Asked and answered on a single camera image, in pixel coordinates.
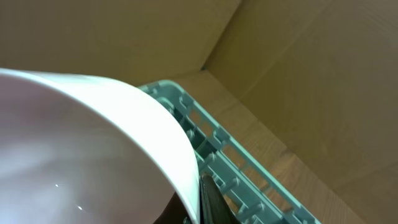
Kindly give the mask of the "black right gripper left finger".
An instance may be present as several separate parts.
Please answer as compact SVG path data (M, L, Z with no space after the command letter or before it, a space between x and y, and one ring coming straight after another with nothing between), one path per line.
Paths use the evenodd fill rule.
M175 192L165 207L164 211L153 224L184 224L188 213L180 197Z

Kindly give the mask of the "pink saucer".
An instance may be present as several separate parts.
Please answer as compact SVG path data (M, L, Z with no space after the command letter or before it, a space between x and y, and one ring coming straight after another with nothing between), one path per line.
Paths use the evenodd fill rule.
M1 70L1 222L200 221L197 160L158 101L105 77Z

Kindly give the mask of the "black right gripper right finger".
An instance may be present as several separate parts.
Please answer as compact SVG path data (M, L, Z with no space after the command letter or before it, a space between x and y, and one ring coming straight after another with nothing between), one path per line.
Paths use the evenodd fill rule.
M241 224L208 174L200 177L200 206L202 224Z

